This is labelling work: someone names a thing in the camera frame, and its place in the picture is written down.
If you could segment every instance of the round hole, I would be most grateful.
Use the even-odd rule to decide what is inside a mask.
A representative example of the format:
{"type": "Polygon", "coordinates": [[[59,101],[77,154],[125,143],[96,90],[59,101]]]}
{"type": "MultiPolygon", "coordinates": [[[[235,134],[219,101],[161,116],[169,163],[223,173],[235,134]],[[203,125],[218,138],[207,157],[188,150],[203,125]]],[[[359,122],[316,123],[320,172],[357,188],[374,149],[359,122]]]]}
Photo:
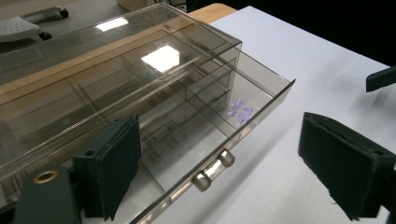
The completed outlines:
{"type": "Polygon", "coordinates": [[[43,172],[35,177],[33,180],[36,184],[44,184],[50,182],[51,180],[55,179],[58,176],[57,171],[46,171],[43,172]]]}
{"type": "Polygon", "coordinates": [[[93,154],[95,154],[95,152],[94,151],[86,151],[85,153],[84,153],[84,155],[86,155],[86,156],[92,156],[93,154]]]}

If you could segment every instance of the white surface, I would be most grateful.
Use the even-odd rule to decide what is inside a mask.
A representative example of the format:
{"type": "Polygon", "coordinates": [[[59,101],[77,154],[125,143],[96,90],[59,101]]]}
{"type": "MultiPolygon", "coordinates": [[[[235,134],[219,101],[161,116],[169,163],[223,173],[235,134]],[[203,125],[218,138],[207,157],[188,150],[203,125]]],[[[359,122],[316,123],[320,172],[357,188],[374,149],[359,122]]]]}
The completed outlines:
{"type": "MultiPolygon", "coordinates": [[[[204,193],[192,187],[154,223],[351,223],[297,154],[302,118],[307,111],[336,119],[395,152],[396,85],[365,92],[365,78],[386,66],[253,7],[213,25],[296,83],[233,150],[233,167],[204,193]]],[[[360,223],[385,223],[387,215],[381,208],[360,223]]]]}

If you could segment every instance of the purple flower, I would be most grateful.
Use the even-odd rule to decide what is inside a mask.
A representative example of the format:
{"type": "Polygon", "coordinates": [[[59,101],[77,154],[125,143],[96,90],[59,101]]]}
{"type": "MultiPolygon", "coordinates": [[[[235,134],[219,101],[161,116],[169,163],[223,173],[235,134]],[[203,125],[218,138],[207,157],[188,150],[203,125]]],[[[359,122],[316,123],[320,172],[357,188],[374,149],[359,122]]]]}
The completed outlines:
{"type": "Polygon", "coordinates": [[[245,123],[248,119],[251,119],[253,108],[250,106],[245,106],[241,98],[238,99],[236,104],[231,104],[231,108],[233,111],[229,112],[228,115],[237,117],[239,123],[245,123]]]}

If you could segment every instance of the drawer handle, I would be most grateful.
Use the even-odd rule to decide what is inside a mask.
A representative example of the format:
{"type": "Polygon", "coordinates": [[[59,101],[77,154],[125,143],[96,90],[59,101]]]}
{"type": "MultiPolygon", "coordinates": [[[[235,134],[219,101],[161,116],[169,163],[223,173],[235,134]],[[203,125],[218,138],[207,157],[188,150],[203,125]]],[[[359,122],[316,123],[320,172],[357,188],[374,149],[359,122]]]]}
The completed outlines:
{"type": "Polygon", "coordinates": [[[226,168],[233,165],[235,156],[227,149],[224,149],[206,168],[200,171],[193,179],[192,183],[201,192],[209,189],[215,180],[226,168]]]}

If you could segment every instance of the black background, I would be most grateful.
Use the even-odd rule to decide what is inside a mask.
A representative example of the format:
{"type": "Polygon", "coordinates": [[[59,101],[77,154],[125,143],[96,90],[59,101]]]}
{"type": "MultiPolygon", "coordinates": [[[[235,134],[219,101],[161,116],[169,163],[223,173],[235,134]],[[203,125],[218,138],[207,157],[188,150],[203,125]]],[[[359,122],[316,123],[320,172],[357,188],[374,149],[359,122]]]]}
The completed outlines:
{"type": "Polygon", "coordinates": [[[396,1],[188,0],[188,11],[211,3],[253,6],[309,33],[389,66],[396,65],[396,1]]]}

